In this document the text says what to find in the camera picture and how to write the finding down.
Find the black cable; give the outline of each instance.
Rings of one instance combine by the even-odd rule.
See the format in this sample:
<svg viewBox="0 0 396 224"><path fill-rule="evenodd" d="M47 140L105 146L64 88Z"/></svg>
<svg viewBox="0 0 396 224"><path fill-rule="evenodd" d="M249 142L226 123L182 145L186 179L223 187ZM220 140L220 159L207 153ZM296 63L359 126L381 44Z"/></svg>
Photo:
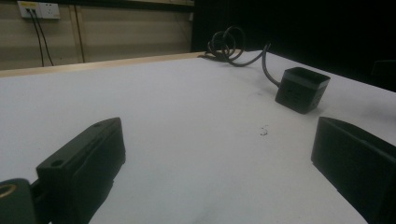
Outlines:
<svg viewBox="0 0 396 224"><path fill-rule="evenodd" d="M53 62L50 57L49 47L47 45L47 39L46 39L46 36L44 35L43 29L41 28L40 21L38 20L37 14L35 14L35 19L37 20L38 28L40 28L40 32L43 35L44 44L46 45L46 51L47 51L47 55L49 56L50 64L53 66Z"/></svg>
<svg viewBox="0 0 396 224"><path fill-rule="evenodd" d="M236 41L235 38L230 34L231 31L236 30L239 31L239 33L242 36L242 45L240 47L240 51L235 55L236 52ZM262 58L262 70L268 79L274 83L277 87L280 86L280 83L276 81L271 75L269 74L266 66L266 54L267 50L270 48L271 43L267 43L262 52L257 55L254 59L252 59L249 62L246 63L235 63L234 61L238 59L245 51L246 49L246 35L245 32L236 26L232 26L228 28L226 31L220 31L217 32L213 35L212 39L207 43L207 52L205 52L204 55L200 55L198 57L200 58L205 58L208 60L216 61L216 62L223 62L223 63L229 63L235 67L244 67L248 66L260 58Z"/></svg>
<svg viewBox="0 0 396 224"><path fill-rule="evenodd" d="M33 25L35 26L35 18L33 18L33 14L32 14L32 12L30 11L30 8L27 8L26 10L27 10L27 12L30 14L30 18L32 18ZM40 35L38 34L38 30L37 30L37 27L36 27L36 26L35 26L35 33L37 34L38 45L39 45L39 47L40 47L41 66L44 67L43 49L42 49L42 47L41 47L41 39L40 39Z"/></svg>

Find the white tabletop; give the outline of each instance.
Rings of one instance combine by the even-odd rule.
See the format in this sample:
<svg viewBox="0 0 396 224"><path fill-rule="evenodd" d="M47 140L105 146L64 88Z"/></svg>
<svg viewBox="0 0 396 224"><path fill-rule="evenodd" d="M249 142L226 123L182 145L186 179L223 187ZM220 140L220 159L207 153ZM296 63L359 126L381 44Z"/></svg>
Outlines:
<svg viewBox="0 0 396 224"><path fill-rule="evenodd" d="M303 65L268 54L267 66L280 80ZM396 145L396 93L321 73L332 79L307 115L275 102L260 62L186 59L2 77L0 181L33 182L51 153L120 117L127 160L91 223L366 223L312 165L318 117Z"/></svg>

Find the electrical outlet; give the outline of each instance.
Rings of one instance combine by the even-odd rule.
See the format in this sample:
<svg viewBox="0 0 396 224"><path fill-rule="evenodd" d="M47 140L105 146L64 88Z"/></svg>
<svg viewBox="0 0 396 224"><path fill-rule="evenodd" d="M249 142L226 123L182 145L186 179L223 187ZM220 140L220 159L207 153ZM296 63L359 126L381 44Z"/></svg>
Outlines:
<svg viewBox="0 0 396 224"><path fill-rule="evenodd" d="M43 19L60 19L58 4L53 3L39 3L41 15Z"/></svg>
<svg viewBox="0 0 396 224"><path fill-rule="evenodd" d="M20 7L21 16L23 18L31 18L31 14L27 11L27 9L34 10L36 16L38 18L42 18L40 6L37 2L18 1L18 6Z"/></svg>

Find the beige wall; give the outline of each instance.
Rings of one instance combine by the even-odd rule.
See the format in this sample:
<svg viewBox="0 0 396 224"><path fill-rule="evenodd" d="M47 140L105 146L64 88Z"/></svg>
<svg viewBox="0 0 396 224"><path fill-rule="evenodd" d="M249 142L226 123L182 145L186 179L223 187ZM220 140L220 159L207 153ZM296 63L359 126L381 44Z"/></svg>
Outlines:
<svg viewBox="0 0 396 224"><path fill-rule="evenodd" d="M56 65L190 51L189 13L64 5L60 12L60 20L40 20ZM0 1L0 29L0 70L41 66L35 27L16 2Z"/></svg>
<svg viewBox="0 0 396 224"><path fill-rule="evenodd" d="M69 7L60 6L60 13L61 20L41 21L49 53L55 64L77 63ZM35 27L31 20L21 17L16 2L0 1L0 30L0 70L41 66ZM45 65L50 65L44 56Z"/></svg>

